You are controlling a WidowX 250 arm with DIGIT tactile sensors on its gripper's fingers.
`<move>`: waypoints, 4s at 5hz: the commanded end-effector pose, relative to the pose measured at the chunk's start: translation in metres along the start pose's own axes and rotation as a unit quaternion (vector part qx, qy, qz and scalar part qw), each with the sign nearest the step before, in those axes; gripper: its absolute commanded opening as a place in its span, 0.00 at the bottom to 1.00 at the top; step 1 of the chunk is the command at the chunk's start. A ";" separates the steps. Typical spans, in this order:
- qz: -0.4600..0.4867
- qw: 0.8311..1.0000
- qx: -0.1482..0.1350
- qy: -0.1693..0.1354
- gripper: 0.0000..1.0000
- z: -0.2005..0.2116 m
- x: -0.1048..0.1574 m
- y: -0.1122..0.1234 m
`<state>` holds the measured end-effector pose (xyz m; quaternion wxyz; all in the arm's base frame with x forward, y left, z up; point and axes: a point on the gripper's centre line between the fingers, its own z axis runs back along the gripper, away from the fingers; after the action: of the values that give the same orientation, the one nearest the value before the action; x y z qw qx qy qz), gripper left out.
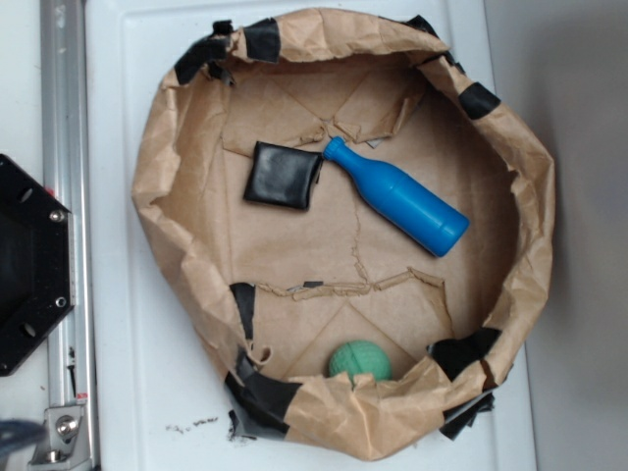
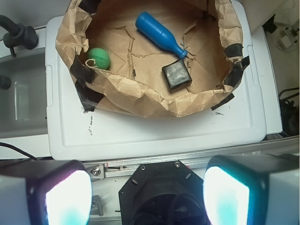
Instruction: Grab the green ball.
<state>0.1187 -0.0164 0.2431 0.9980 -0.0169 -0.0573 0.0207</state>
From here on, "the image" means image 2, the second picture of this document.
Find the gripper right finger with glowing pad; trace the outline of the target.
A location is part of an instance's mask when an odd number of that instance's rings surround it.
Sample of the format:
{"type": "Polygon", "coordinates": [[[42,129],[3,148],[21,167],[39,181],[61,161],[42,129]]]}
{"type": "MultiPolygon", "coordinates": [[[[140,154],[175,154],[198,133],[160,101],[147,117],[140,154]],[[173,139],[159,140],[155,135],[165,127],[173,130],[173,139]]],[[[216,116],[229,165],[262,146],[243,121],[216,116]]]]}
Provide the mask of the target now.
{"type": "Polygon", "coordinates": [[[203,200],[213,225],[298,225],[300,157],[213,156],[204,175],[203,200]]]}

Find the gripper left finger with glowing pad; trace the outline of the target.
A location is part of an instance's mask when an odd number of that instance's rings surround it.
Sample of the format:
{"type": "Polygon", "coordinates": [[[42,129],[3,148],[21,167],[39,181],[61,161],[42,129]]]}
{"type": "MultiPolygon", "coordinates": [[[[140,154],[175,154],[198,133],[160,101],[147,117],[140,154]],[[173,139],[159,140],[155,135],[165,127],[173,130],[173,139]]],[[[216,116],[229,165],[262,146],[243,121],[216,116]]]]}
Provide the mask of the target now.
{"type": "Polygon", "coordinates": [[[92,184],[77,160],[2,160],[2,225],[86,225],[92,184]]]}

